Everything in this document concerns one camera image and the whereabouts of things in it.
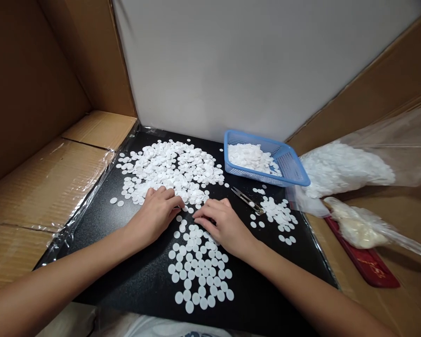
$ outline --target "forearm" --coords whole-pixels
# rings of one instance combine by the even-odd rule
[[[357,303],[260,241],[245,261],[272,282],[325,336],[394,336]]]
[[[134,253],[126,242],[121,228],[1,289],[0,336],[37,334],[78,294]]]

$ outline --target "clear plastic bag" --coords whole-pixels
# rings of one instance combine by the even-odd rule
[[[351,207],[336,198],[324,201],[332,208],[332,217],[340,225],[340,233],[352,246],[369,249],[389,243],[398,244],[421,255],[421,244],[399,234],[393,226],[365,208]]]
[[[318,147],[300,157],[311,180],[303,192],[322,198],[365,185],[421,185],[421,108]]]

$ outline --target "hand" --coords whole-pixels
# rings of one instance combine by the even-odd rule
[[[216,222],[213,225],[207,218]],[[244,260],[257,243],[245,224],[232,209],[228,199],[209,199],[193,214],[197,224],[203,226],[212,237],[232,255]]]
[[[142,250],[159,238],[184,207],[184,201],[180,196],[174,196],[173,189],[150,188],[144,204],[125,226],[125,235],[137,242],[136,251]]]

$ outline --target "blue mesh basket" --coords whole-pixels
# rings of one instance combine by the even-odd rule
[[[263,152],[271,153],[274,162],[279,166],[282,177],[243,168],[229,162],[228,145],[236,144],[260,144]],[[253,136],[236,130],[228,130],[225,133],[225,171],[236,176],[243,176],[281,187],[310,185],[310,179],[301,161],[290,146],[272,139]]]

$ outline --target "black work surface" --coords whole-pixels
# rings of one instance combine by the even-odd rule
[[[162,137],[143,132],[136,133],[135,138],[127,145],[125,152],[128,154],[129,151],[141,151],[143,147],[155,143],[158,139],[187,142],[186,139],[190,138],[191,142],[188,143],[210,153],[217,159],[215,164],[221,164],[224,168],[223,152],[219,150],[223,148],[223,144],[171,132],[161,132],[160,134]],[[115,167],[111,169],[75,229],[69,254],[97,242],[117,228],[124,226],[139,210],[141,206],[134,205],[131,199],[125,199],[121,195],[125,177],[120,169]],[[258,204],[262,201],[262,195],[253,192],[254,187],[261,188],[262,183],[260,182],[225,172],[225,183],[237,187]],[[256,222],[263,221],[265,228],[259,226],[251,228],[249,225],[252,221],[250,214],[253,213],[251,208],[242,202],[230,188],[210,184],[206,189],[210,192],[211,198],[228,198],[234,210],[257,239],[266,243],[283,257],[335,286],[335,281],[326,267],[323,256],[313,241],[311,231],[299,212],[292,210],[292,214],[296,216],[299,224],[295,225],[295,229],[290,233],[279,232],[276,222],[268,222],[265,214],[256,219]],[[276,203],[285,198],[284,188],[267,185],[265,192],[266,196],[273,197]],[[109,202],[112,197],[123,200],[125,204],[122,207],[118,207],[116,204],[112,205]],[[180,215],[189,224],[193,223],[191,214],[181,212]],[[226,268],[232,270],[233,277],[225,281],[234,292],[234,300],[226,299],[220,302],[216,298],[214,308],[201,310],[198,305],[195,306],[192,314],[187,314],[185,303],[178,305],[174,300],[177,291],[184,291],[183,281],[173,283],[171,275],[167,271],[168,266],[176,262],[176,260],[168,258],[173,244],[175,242],[180,245],[185,244],[182,234],[179,239],[173,237],[173,233],[178,230],[178,227],[179,223],[173,220],[155,243],[101,277],[79,295],[76,301],[177,321],[247,331],[264,336],[282,336],[285,334],[285,329],[298,334],[307,332],[310,335],[316,334],[301,314],[267,279],[231,255],[228,255],[229,262],[226,263]],[[279,234],[283,234],[285,237],[294,236],[296,243],[288,246],[278,239]],[[195,278],[192,281],[191,292],[197,292],[198,287],[198,279]]]

